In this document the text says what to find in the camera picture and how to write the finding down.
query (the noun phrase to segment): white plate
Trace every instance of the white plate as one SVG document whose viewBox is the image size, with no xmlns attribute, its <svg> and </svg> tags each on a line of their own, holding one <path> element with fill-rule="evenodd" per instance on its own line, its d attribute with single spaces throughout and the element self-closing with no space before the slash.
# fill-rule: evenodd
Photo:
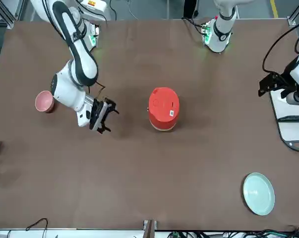
<svg viewBox="0 0 299 238">
<path fill-rule="evenodd" d="M 265 216 L 274 208 L 274 188 L 268 178 L 260 173 L 252 173 L 246 177 L 243 195 L 248 207 L 257 215 Z"/>
</svg>

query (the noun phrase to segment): table surface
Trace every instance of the table surface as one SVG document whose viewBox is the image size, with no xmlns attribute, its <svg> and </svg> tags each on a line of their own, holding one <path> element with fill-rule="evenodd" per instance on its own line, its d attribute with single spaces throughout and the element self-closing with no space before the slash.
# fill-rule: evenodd
<svg viewBox="0 0 299 238">
<path fill-rule="evenodd" d="M 17 22 L 0 56 L 0 228 L 42 217 L 50 228 L 140 229 L 147 219 L 159 229 L 299 226 L 299 153 L 280 140 L 268 95 L 257 96 L 263 57 L 287 29 L 285 19 L 237 20 L 225 52 L 214 54 L 182 20 L 102 23 L 93 55 L 102 95 L 120 115 L 100 135 L 63 105 L 36 111 L 36 95 L 71 55 L 51 25 Z M 267 67 L 282 70 L 295 40 L 282 40 Z M 162 86 L 180 99 L 179 122 L 166 133 L 147 115 Z M 251 172 L 275 189 L 264 217 L 241 196 Z"/>
</svg>

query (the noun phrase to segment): red canister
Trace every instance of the red canister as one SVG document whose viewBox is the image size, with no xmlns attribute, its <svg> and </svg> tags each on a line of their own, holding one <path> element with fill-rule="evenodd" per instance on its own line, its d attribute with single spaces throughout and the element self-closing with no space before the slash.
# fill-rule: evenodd
<svg viewBox="0 0 299 238">
<path fill-rule="evenodd" d="M 171 130 L 177 123 L 179 98 L 170 88 L 155 88 L 148 102 L 149 120 L 159 131 Z"/>
</svg>

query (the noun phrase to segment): pink bowl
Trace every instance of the pink bowl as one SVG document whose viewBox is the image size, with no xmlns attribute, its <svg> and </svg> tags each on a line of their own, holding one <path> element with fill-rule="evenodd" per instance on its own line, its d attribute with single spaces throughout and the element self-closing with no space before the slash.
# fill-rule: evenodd
<svg viewBox="0 0 299 238">
<path fill-rule="evenodd" d="M 35 106 L 39 112 L 50 112 L 54 107 L 54 104 L 55 100 L 49 91 L 42 91 L 37 95 L 35 100 Z"/>
</svg>

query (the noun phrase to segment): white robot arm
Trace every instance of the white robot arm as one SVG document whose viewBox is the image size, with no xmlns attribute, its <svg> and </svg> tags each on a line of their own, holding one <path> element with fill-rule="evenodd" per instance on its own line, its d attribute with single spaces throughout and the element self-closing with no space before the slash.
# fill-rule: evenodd
<svg viewBox="0 0 299 238">
<path fill-rule="evenodd" d="M 202 25 L 202 41 L 213 52 L 222 52 L 229 43 L 232 27 L 237 17 L 236 5 L 254 0 L 213 0 L 219 15 Z"/>
<path fill-rule="evenodd" d="M 271 72 L 262 79 L 258 96 L 279 89 L 283 89 L 281 98 L 286 98 L 288 104 L 299 105 L 299 55 L 286 66 L 281 75 Z"/>
<path fill-rule="evenodd" d="M 98 66 L 90 53 L 96 46 L 98 27 L 81 18 L 74 0 L 42 0 L 41 4 L 32 0 L 32 4 L 38 15 L 59 32 L 73 56 L 52 79 L 53 97 L 76 111 L 79 126 L 90 124 L 91 130 L 100 133 L 109 130 L 105 119 L 108 113 L 117 112 L 116 104 L 109 99 L 99 102 L 83 88 L 92 86 L 98 78 Z"/>
</svg>

